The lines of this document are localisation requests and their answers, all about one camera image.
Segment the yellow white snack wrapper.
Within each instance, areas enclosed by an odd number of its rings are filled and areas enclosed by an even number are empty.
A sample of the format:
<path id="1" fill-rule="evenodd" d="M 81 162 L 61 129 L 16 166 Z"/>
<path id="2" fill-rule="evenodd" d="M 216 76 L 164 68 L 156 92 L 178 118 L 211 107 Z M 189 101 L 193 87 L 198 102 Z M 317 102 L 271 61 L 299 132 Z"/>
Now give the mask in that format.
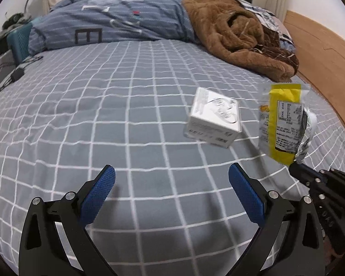
<path id="1" fill-rule="evenodd" d="M 276 162 L 302 162 L 315 136 L 316 115 L 305 99 L 304 83 L 264 85 L 259 99 L 259 149 Z"/>

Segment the white earphone box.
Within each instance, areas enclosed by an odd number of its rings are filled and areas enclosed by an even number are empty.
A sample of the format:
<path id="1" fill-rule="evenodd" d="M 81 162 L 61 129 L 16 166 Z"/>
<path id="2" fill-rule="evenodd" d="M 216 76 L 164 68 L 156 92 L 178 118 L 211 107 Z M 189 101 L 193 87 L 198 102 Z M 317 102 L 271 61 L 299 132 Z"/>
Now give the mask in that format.
<path id="1" fill-rule="evenodd" d="M 186 136 L 228 148 L 241 132 L 239 102 L 199 87 L 188 115 Z"/>

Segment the grey checked bed sheet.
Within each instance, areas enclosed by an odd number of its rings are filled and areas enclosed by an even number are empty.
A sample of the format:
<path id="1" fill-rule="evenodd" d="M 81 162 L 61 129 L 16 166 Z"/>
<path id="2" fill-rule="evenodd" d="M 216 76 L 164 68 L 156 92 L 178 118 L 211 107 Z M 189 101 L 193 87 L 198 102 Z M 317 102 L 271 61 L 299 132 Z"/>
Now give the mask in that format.
<path id="1" fill-rule="evenodd" d="M 239 163 L 267 190 L 307 188 L 258 149 L 268 79 L 176 40 L 41 54 L 0 93 L 0 255 L 18 268 L 33 198 L 62 198 L 107 164 L 116 183 L 88 232 L 119 275 L 224 275 L 257 230 L 229 184 Z M 185 134 L 196 89 L 239 103 L 230 148 Z"/>

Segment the patterned pillow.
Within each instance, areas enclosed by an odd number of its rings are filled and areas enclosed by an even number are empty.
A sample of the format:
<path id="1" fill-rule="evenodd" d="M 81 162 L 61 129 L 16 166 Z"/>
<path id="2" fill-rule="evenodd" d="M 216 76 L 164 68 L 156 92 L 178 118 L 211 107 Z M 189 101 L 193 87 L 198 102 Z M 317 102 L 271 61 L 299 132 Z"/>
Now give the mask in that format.
<path id="1" fill-rule="evenodd" d="M 275 14 L 267 9 L 253 6 L 246 1 L 240 1 L 240 3 L 244 9 L 253 12 L 263 26 L 278 33 L 281 48 L 295 53 L 295 45 L 290 33 Z"/>

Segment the brown fleece blanket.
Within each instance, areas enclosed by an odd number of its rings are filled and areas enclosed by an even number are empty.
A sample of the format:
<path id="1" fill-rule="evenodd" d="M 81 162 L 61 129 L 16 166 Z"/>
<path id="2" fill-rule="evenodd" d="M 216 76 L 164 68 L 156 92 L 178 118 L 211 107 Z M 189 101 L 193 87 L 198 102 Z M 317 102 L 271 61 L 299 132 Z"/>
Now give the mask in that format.
<path id="1" fill-rule="evenodd" d="M 274 82 L 290 82 L 297 73 L 295 53 L 281 48 L 278 33 L 263 26 L 239 0 L 182 0 L 182 4 L 197 38 L 215 57 Z"/>

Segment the teal suitcase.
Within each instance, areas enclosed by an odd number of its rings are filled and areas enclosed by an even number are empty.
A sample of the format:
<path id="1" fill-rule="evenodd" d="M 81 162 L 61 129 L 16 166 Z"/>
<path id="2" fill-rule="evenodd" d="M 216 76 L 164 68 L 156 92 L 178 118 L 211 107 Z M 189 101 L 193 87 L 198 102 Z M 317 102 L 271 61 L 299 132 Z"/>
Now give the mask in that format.
<path id="1" fill-rule="evenodd" d="M 15 65 L 19 65 L 29 56 L 29 36 L 33 24 L 21 25 L 7 36 L 7 45 L 12 52 Z"/>

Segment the blue striped duvet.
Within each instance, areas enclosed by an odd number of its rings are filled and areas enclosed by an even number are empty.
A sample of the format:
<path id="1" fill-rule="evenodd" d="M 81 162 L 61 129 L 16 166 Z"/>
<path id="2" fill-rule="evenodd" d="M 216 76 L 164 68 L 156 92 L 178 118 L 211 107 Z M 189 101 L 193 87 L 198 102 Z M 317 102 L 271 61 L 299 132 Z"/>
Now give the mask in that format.
<path id="1" fill-rule="evenodd" d="M 29 54 L 102 42 L 197 43 L 182 0 L 61 0 L 32 24 Z"/>

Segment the wooden bed frame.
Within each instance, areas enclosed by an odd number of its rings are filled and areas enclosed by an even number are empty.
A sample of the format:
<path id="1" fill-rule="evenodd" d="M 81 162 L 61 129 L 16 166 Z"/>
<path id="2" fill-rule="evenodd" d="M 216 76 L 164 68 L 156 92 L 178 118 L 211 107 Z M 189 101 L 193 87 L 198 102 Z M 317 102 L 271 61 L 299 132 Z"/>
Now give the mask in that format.
<path id="1" fill-rule="evenodd" d="M 299 74 L 331 104 L 345 126 L 345 40 L 299 13 L 288 11 L 284 26 L 299 59 Z"/>

